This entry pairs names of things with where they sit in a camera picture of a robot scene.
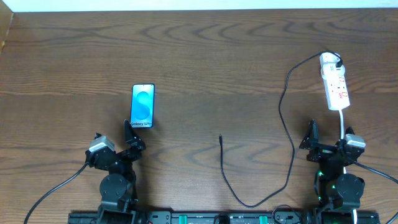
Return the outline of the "blue screen Galaxy smartphone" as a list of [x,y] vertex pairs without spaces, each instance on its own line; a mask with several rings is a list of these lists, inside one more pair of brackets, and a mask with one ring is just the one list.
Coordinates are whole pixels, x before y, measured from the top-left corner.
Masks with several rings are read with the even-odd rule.
[[130,124],[133,128],[151,128],[154,124],[155,85],[139,83],[132,86]]

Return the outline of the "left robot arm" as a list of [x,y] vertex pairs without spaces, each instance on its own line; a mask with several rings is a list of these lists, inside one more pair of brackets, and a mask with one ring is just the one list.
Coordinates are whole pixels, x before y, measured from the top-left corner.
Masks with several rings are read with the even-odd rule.
[[134,132],[129,121],[124,122],[124,140],[129,147],[116,152],[114,143],[105,135],[96,133],[85,152],[89,167],[105,170],[108,175],[101,181],[101,204],[96,223],[145,223],[146,214],[136,207],[136,173],[132,163],[142,158],[145,142]]

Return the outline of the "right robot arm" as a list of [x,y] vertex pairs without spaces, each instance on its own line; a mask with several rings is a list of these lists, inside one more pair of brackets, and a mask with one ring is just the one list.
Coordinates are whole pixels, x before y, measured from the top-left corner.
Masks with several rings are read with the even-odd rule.
[[308,151],[308,161],[319,165],[314,178],[319,205],[304,212],[304,223],[356,223],[355,210],[361,205],[365,182],[345,168],[357,161],[365,147],[364,139],[351,127],[335,145],[322,144],[315,120],[309,122],[299,148]]

